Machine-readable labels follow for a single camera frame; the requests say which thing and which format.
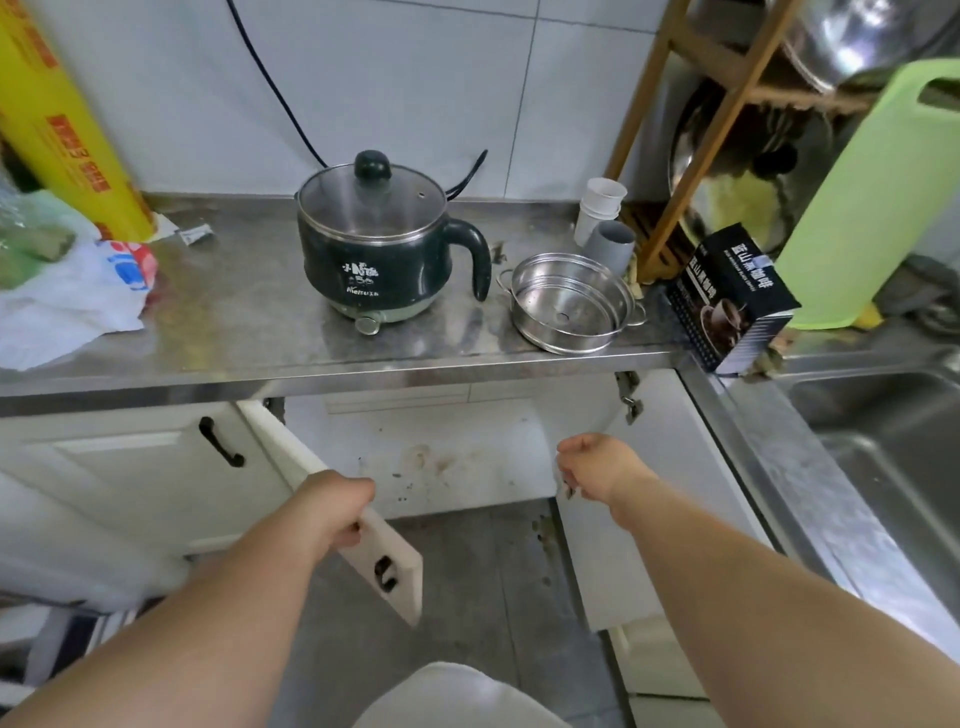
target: white cloth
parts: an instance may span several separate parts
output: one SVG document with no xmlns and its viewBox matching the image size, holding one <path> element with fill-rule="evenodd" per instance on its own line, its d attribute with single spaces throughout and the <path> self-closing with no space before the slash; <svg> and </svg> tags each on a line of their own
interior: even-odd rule
<svg viewBox="0 0 960 728">
<path fill-rule="evenodd" d="M 564 728 L 529 695 L 466 665 L 423 667 L 373 703 L 353 728 Z"/>
</svg>

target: gray cup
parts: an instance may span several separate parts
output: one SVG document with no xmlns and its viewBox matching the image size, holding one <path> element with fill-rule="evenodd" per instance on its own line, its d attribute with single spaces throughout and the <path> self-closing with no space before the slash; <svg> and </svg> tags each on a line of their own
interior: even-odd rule
<svg viewBox="0 0 960 728">
<path fill-rule="evenodd" d="M 597 225 L 587 240 L 581 255 L 606 265 L 615 276 L 622 276 L 634 254 L 636 233 L 616 220 L 605 220 Z"/>
</svg>

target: pot lid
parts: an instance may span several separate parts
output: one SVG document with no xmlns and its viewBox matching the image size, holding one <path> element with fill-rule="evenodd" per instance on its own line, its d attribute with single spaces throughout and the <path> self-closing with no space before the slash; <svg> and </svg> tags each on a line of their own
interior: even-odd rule
<svg viewBox="0 0 960 728">
<path fill-rule="evenodd" d="M 318 172 L 297 198 L 300 213 L 318 231 L 372 244 L 415 237 L 446 210 L 446 195 L 436 182 L 372 150 L 358 154 L 353 164 Z"/>
</svg>

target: stainless steel sink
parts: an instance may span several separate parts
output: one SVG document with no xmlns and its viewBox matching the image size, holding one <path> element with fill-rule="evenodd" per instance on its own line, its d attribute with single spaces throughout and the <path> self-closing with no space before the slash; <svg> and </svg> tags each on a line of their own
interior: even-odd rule
<svg viewBox="0 0 960 728">
<path fill-rule="evenodd" d="M 930 588 L 960 618 L 960 377 L 830 376 L 787 393 Z"/>
</svg>

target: open cabinet door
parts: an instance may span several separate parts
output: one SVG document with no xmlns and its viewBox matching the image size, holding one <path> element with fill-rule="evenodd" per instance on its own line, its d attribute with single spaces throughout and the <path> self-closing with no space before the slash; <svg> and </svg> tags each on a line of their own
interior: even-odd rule
<svg viewBox="0 0 960 728">
<path fill-rule="evenodd" d="M 623 440 L 660 477 L 717 518 L 770 545 L 740 484 L 672 369 L 648 373 L 634 397 L 643 411 L 628 425 L 621 408 L 608 434 Z M 558 498 L 564 534 L 590 629 L 661 617 L 663 607 L 636 550 L 607 506 Z"/>
<path fill-rule="evenodd" d="M 311 473 L 327 470 L 324 461 L 258 401 L 237 402 L 253 433 L 291 488 Z M 342 548 L 347 562 L 411 626 L 420 621 L 423 558 L 372 509 L 360 517 L 360 544 Z"/>
</svg>

